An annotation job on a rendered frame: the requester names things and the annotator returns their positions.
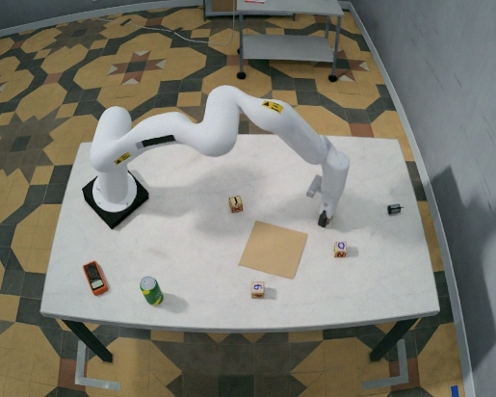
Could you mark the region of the tan square mat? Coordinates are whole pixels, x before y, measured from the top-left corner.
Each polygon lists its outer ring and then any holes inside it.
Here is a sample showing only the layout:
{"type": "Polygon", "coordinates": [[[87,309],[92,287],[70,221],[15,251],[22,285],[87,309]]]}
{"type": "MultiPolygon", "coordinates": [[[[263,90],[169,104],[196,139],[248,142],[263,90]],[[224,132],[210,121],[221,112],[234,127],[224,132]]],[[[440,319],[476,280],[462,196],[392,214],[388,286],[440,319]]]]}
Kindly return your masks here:
{"type": "Polygon", "coordinates": [[[307,233],[255,221],[238,265],[294,279],[307,233]]]}

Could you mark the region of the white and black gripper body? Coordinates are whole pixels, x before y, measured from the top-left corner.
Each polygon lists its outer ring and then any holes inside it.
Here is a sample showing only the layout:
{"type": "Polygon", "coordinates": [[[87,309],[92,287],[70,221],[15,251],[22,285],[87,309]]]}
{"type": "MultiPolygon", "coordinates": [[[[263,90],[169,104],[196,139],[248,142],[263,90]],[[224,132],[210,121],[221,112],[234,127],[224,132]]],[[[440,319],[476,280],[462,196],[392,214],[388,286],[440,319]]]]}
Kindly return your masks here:
{"type": "Polygon", "coordinates": [[[326,211],[326,217],[330,219],[334,213],[334,208],[336,207],[335,205],[338,204],[338,202],[339,202],[339,198],[337,198],[337,199],[336,198],[329,198],[327,195],[323,194],[319,214],[321,215],[323,213],[323,211],[325,210],[326,211]]]}

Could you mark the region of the green soda can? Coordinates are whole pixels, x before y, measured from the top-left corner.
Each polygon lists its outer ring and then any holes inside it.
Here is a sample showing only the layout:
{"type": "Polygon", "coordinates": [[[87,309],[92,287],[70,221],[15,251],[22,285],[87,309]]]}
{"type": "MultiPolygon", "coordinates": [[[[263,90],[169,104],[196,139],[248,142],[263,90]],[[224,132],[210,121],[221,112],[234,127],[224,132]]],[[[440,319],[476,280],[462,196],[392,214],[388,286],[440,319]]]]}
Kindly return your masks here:
{"type": "Polygon", "coordinates": [[[149,304],[157,305],[162,302],[163,294],[155,278],[151,276],[143,277],[140,282],[140,288],[149,304]]]}

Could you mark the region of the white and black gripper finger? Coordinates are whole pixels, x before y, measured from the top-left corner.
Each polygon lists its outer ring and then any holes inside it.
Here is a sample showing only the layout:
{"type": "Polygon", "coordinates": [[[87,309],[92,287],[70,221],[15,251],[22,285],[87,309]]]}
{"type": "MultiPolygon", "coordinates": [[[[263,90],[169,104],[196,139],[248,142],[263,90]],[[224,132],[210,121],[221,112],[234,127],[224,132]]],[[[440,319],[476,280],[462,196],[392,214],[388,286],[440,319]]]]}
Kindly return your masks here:
{"type": "Polygon", "coordinates": [[[320,227],[326,227],[326,222],[327,222],[327,217],[326,219],[324,219],[324,217],[326,217],[326,211],[324,210],[323,213],[321,214],[320,216],[320,220],[318,221],[318,225],[320,227]]]}

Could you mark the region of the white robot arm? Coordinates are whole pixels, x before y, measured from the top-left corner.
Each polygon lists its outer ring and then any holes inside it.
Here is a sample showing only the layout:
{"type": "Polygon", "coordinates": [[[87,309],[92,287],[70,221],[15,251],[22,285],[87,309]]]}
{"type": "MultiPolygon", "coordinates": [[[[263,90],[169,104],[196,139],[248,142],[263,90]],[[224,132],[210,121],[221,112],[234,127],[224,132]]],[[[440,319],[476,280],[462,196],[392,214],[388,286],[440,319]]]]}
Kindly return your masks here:
{"type": "Polygon", "coordinates": [[[92,188],[96,204],[113,213],[128,208],[137,186],[130,173],[127,182],[127,164],[152,148],[181,144],[208,157],[229,153],[237,141],[240,114],[275,133],[305,162],[321,165],[323,176],[315,175],[306,192],[308,197],[313,198],[316,192],[334,199],[343,195],[350,158],[335,151],[326,136],[318,135],[283,101],[256,98],[235,87],[220,86],[209,94],[204,121],[198,124],[181,113],[170,112],[145,119],[132,129],[131,117],[124,108],[107,109],[97,125],[90,152],[91,165],[98,173],[92,188]]]}

